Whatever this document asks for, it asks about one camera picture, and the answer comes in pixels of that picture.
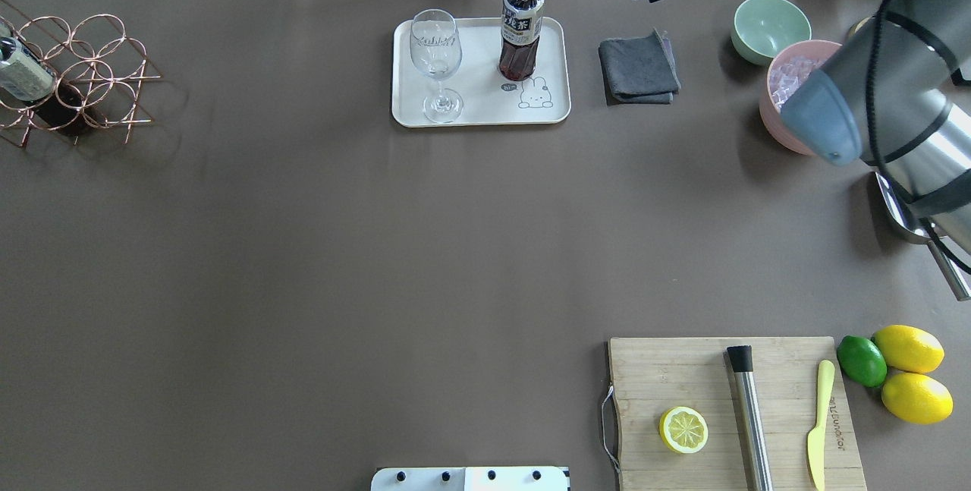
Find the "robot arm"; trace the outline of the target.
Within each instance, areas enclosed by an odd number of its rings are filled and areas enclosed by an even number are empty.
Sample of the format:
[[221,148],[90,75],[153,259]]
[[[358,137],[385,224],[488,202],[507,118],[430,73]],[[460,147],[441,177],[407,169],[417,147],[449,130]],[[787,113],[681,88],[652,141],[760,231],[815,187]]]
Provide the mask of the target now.
[[969,0],[883,0],[781,107],[835,165],[860,159],[969,249],[969,114],[941,87],[969,58]]

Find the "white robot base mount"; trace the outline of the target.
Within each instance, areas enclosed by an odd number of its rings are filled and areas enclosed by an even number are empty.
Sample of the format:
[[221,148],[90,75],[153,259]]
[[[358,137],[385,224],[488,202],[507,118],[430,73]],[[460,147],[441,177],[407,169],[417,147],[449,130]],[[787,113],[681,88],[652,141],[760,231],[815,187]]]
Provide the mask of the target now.
[[467,466],[385,467],[372,477],[371,490],[570,490],[567,467]]

